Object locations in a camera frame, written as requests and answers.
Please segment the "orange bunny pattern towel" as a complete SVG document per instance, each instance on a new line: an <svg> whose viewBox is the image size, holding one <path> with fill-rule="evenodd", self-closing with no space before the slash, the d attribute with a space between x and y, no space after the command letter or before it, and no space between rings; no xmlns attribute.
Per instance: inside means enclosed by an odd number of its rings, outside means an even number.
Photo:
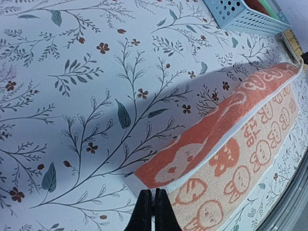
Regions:
<svg viewBox="0 0 308 231"><path fill-rule="evenodd" d="M184 231L215 231L273 164L298 115L291 82L302 66L251 74L214 110L126 179L166 190Z"/></svg>

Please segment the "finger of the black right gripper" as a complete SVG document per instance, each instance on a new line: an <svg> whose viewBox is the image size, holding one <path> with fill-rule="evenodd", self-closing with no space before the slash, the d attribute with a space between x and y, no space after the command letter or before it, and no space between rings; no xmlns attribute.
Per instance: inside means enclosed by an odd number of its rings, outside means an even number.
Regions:
<svg viewBox="0 0 308 231"><path fill-rule="evenodd" d="M304 61L304 64L308 65L308 52L302 54L301 57Z"/></svg>

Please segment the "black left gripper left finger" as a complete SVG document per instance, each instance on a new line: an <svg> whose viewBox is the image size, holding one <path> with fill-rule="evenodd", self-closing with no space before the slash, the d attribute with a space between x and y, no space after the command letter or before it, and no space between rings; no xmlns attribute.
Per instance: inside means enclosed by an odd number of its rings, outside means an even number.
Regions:
<svg viewBox="0 0 308 231"><path fill-rule="evenodd" d="M152 193L150 190L141 190L133 209L126 231L152 230Z"/></svg>

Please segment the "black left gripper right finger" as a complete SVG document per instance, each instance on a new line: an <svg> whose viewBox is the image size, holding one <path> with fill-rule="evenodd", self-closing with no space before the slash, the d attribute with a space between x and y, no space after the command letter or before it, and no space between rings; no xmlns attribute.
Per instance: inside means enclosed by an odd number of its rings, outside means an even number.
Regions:
<svg viewBox="0 0 308 231"><path fill-rule="evenodd" d="M155 231L181 231L166 190L156 188L154 198Z"/></svg>

